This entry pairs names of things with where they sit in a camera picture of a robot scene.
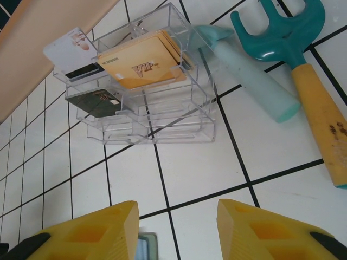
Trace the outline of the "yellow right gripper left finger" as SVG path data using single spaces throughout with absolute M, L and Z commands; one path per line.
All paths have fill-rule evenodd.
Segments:
M 138 203 L 129 200 L 43 229 L 1 259 L 134 259 L 138 232 Z

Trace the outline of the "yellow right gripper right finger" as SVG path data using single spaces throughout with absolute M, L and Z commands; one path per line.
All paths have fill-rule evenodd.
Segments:
M 217 229 L 223 259 L 346 259 L 327 231 L 232 199 L 220 199 Z

